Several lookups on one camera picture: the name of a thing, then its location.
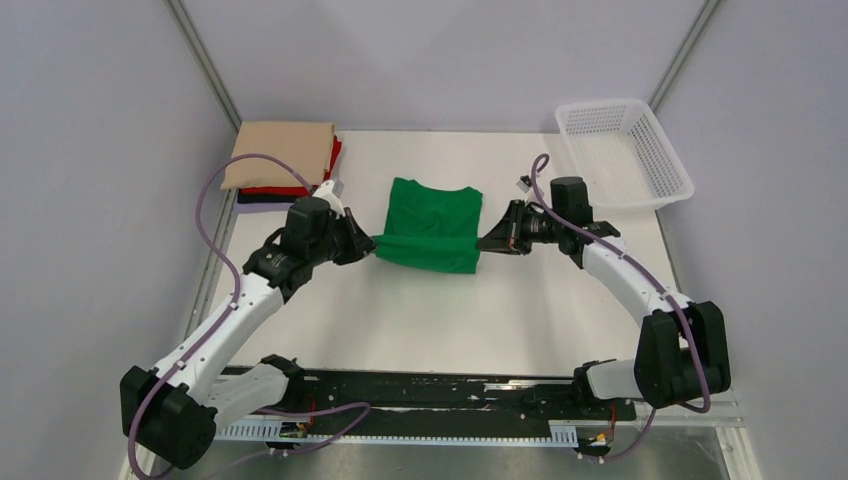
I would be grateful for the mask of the green t shirt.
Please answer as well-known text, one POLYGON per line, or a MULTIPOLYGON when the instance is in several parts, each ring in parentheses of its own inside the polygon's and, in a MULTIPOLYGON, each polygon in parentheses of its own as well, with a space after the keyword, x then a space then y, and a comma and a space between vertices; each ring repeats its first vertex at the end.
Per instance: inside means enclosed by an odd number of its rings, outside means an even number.
POLYGON ((474 274, 483 194, 472 187, 439 190, 393 180, 376 256, 399 266, 445 274, 474 274))

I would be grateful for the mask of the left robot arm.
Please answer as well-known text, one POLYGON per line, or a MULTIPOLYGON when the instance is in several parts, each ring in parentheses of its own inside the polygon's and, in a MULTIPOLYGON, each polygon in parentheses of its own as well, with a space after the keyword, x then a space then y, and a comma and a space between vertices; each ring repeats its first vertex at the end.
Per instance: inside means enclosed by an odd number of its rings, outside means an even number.
POLYGON ((219 376, 316 267, 352 264, 376 249, 349 208, 322 198, 298 200, 284 226, 250 255, 217 309, 153 367, 134 366, 122 377, 122 428, 135 475, 147 476, 137 446, 184 470, 201 459, 220 430, 243 417, 272 405, 283 413, 298 411, 307 389, 293 360, 272 354, 230 380, 219 376))

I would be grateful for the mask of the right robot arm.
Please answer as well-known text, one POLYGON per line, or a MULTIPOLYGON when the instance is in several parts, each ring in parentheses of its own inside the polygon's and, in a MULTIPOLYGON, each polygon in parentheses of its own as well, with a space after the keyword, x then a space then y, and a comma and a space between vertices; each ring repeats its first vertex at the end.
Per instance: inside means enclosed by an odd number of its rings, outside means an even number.
POLYGON ((630 254, 619 231, 597 221, 579 177, 551 181, 549 207, 513 200, 501 220, 479 239, 480 252, 528 255, 536 244, 554 244, 598 280, 640 329, 634 358, 587 362, 574 371, 571 403, 596 417, 611 399, 636 399, 655 409, 695 400, 707 409, 714 394, 731 386, 724 316, 713 302, 695 302, 663 285, 630 254))

